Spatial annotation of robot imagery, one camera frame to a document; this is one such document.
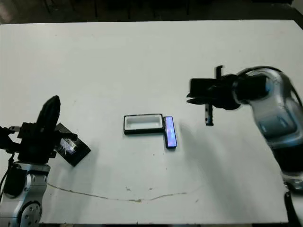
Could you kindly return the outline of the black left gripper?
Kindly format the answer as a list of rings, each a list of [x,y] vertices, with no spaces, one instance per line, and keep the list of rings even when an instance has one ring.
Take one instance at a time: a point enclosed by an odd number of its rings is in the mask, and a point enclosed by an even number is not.
[[[8,128],[0,129],[0,148],[9,154],[18,153],[18,160],[28,163],[47,163],[54,158],[54,148],[61,139],[76,140],[77,134],[53,131],[60,115],[60,98],[53,96],[43,105],[36,121],[41,132],[27,132],[21,136],[21,142],[14,142],[9,135],[15,133]]]

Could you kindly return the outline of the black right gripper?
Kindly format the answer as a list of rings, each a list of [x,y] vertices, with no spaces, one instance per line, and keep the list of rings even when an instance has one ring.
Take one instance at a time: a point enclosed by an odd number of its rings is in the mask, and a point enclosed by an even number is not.
[[[235,77],[232,74],[223,76],[222,70],[223,65],[215,67],[215,77],[210,80],[206,86],[207,96],[194,96],[193,94],[188,94],[186,96],[186,98],[190,98],[187,100],[187,103],[205,105],[206,125],[214,125],[214,104],[215,106],[219,106],[219,108],[227,108],[228,110],[239,106],[232,98],[232,79],[235,79]]]

